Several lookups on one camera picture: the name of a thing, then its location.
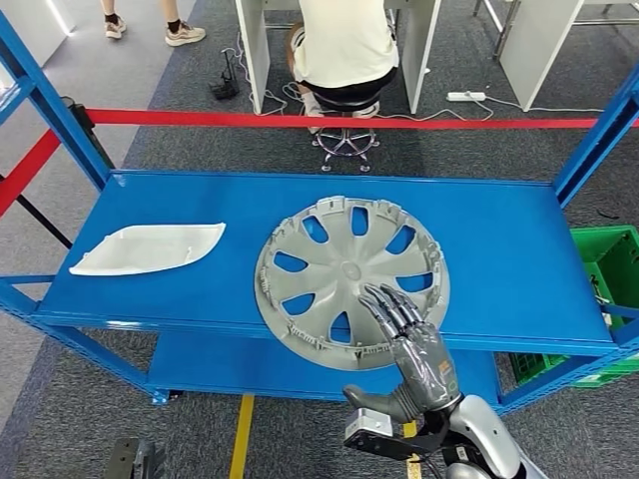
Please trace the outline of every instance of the green plastic crate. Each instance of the green plastic crate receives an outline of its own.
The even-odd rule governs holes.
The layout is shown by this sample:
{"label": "green plastic crate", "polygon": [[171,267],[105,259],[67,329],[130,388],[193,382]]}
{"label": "green plastic crate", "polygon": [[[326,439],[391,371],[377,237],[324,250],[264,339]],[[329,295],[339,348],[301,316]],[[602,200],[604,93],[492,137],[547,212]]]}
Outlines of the green plastic crate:
{"label": "green plastic crate", "polygon": [[[613,304],[639,307],[639,234],[634,227],[579,228],[570,231],[594,293]],[[631,319],[613,315],[610,328]],[[522,384],[566,359],[557,354],[511,353],[514,377]],[[600,387],[639,370],[639,354],[606,367],[574,384]]]}

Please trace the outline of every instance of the floor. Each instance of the floor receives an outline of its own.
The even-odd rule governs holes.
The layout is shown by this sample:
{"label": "floor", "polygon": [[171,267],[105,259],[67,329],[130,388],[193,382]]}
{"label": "floor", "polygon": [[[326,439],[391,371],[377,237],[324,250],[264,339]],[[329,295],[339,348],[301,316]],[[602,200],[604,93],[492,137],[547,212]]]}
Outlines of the floor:
{"label": "floor", "polygon": [[[236,35],[230,0],[180,2],[183,17],[190,16],[208,35],[177,50],[162,41],[162,19],[153,4],[119,6],[130,31],[122,42],[109,44],[102,36],[95,1],[69,3],[78,28],[46,67],[61,94],[96,107],[250,110],[245,85],[242,95],[225,104],[215,102],[208,90],[207,84],[221,68],[216,52],[233,45]],[[473,19],[473,4],[443,5],[431,61],[433,71],[426,79],[419,116],[447,107],[448,91],[487,91],[512,100],[503,73],[489,59],[494,32],[485,12]],[[615,9],[632,15],[625,6]],[[591,8],[584,15],[595,12]],[[271,17],[279,21],[290,15]],[[269,87],[279,92],[289,81],[281,60],[283,34],[269,35],[273,61]],[[634,65],[637,47],[639,35],[630,27],[576,29],[536,105],[604,106]],[[383,113],[408,111],[400,80],[384,92]],[[490,107],[499,118],[523,116],[514,108]],[[292,104],[288,111],[298,110]],[[455,110],[470,118],[484,113],[466,104],[455,105]],[[0,169],[8,172],[43,128],[27,107],[0,129],[5,154]],[[126,168],[316,173],[320,158],[306,133],[296,130],[117,127],[97,133],[116,165]],[[582,136],[581,131],[381,132],[382,147],[371,160],[376,175],[548,180]],[[633,132],[619,144],[566,210],[569,220],[576,226],[639,225],[639,201],[628,193],[639,181],[639,169],[634,165],[637,141]],[[356,172],[356,165],[341,162],[335,173]],[[26,195],[69,237],[95,197],[62,152]],[[55,270],[64,253],[17,207],[2,218],[0,227],[0,260],[10,272]],[[166,407],[153,407],[145,396],[51,341],[43,343],[13,319],[0,318],[0,331],[0,426],[5,423],[0,434],[0,478],[101,477],[115,440],[127,435],[165,447],[168,477],[228,475],[237,396],[187,394]],[[154,341],[152,335],[122,332],[93,335],[140,366],[148,361]],[[549,477],[637,477],[633,426],[639,407],[637,388],[639,376],[635,375],[598,390],[567,389],[508,416],[506,422]],[[341,447],[342,419],[347,413],[347,406],[338,403],[257,398],[245,477],[405,477],[404,464]]]}

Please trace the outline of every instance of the blue shelf surface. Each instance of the blue shelf surface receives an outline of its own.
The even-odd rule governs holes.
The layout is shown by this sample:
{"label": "blue shelf surface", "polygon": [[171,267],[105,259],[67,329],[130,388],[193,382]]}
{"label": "blue shelf surface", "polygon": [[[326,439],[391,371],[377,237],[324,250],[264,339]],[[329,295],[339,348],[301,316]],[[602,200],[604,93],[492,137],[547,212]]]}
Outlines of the blue shelf surface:
{"label": "blue shelf surface", "polygon": [[[49,324],[271,338],[257,308],[259,252],[282,219],[330,196],[384,199],[440,242],[451,278],[450,348],[604,355],[602,320],[549,184],[267,174],[115,172],[36,312]],[[148,274],[68,272],[130,225],[215,224],[211,253]]]}
{"label": "blue shelf surface", "polygon": [[[452,356],[463,393],[499,407],[499,384],[492,353],[456,350]],[[346,384],[387,394],[401,381],[394,365],[341,371],[307,361],[276,340],[196,332],[161,334],[148,377],[150,386],[159,389],[335,401],[344,400],[341,388]]]}

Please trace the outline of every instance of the chrome stool base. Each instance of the chrome stool base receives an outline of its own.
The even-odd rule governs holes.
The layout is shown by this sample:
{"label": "chrome stool base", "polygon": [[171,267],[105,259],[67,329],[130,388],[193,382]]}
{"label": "chrome stool base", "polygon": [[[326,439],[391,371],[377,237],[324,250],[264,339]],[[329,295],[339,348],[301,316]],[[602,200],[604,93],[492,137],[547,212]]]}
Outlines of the chrome stool base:
{"label": "chrome stool base", "polygon": [[360,171],[368,173],[371,171],[366,153],[373,148],[378,147],[375,132],[369,130],[368,133],[353,135],[350,128],[342,128],[341,135],[325,132],[327,129],[321,129],[315,134],[313,140],[313,147],[320,147],[326,152],[324,162],[322,164],[322,171],[325,173],[332,170],[330,160],[333,157],[360,157],[361,165]]}

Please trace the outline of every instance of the silver wheel cover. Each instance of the silver wheel cover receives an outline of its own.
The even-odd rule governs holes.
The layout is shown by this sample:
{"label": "silver wheel cover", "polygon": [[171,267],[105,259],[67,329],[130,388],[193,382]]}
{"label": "silver wheel cover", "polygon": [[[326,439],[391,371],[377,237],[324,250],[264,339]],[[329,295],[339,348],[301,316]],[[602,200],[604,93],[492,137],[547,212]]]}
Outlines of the silver wheel cover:
{"label": "silver wheel cover", "polygon": [[[364,234],[353,233],[353,209],[366,210],[363,213],[368,217],[368,229]],[[325,242],[313,239],[304,226],[311,217],[328,235]],[[403,227],[414,231],[412,240],[399,253],[386,250]],[[307,265],[297,271],[284,269],[276,263],[279,252]],[[424,274],[432,275],[432,283],[425,289],[411,292],[398,283],[398,277]],[[449,273],[440,245],[418,220],[384,200],[344,197],[320,200],[275,229],[260,253],[255,289],[267,325],[302,357],[344,370],[391,364],[388,343],[357,299],[366,282],[403,289],[424,317],[437,327],[443,320],[450,294]],[[285,307],[290,299],[309,294],[314,297],[304,312],[292,314]],[[332,325],[344,312],[347,315],[350,340],[332,339]]]}

